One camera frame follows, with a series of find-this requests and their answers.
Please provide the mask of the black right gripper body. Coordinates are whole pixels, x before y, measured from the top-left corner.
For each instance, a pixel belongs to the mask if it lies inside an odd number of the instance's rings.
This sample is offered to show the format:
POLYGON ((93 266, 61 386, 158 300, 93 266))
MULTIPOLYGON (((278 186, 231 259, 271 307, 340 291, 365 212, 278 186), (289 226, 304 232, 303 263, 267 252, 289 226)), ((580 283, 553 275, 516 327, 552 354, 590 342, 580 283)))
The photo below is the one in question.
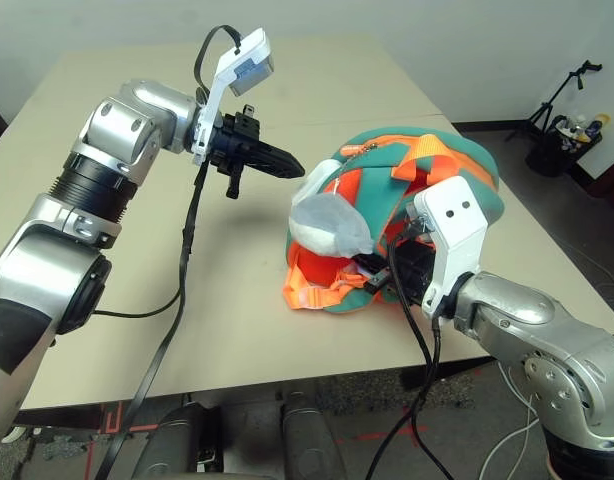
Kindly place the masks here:
MULTIPOLYGON (((405 298, 410 305, 420 305, 431 282, 435 250, 415 240, 408 240, 396 247, 395 264, 405 298)), ((389 279, 382 284, 364 282, 364 290, 372 295, 388 293, 397 296, 395 281, 389 267, 389 279)))

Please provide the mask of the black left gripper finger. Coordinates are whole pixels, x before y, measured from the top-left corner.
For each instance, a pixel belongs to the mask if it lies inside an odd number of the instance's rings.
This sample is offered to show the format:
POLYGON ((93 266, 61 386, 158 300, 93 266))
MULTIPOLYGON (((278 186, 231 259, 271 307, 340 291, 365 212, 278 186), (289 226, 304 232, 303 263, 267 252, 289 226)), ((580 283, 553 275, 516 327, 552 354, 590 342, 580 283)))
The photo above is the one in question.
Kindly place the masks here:
POLYGON ((300 178, 305 174, 303 166, 292 155, 254 156, 250 160, 250 167, 281 179, 300 178))
POLYGON ((264 142, 256 148, 256 168, 260 171, 303 171, 300 162, 288 151, 264 142))

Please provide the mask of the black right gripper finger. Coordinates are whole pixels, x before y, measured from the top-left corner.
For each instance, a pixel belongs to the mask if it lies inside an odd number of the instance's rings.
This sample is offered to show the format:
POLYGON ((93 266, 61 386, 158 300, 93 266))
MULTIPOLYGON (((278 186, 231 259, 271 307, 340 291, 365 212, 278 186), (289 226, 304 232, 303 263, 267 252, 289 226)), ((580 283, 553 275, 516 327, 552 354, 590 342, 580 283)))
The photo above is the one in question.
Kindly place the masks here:
POLYGON ((358 254, 353 257, 358 270, 367 274, 372 284, 382 284, 389 279, 388 261, 378 254, 358 254))

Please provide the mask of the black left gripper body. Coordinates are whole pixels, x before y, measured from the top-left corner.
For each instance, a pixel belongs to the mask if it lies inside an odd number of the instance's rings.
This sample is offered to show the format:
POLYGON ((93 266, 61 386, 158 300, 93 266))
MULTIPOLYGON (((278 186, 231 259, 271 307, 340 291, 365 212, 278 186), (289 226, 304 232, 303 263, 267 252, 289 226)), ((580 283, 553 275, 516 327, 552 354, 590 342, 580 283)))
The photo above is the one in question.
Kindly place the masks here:
POLYGON ((213 137, 209 160, 219 173, 229 177, 226 196, 230 199, 239 197, 244 168, 257 166, 259 136, 260 122, 255 118, 252 105, 245 104, 234 115, 222 116, 222 125, 213 137))

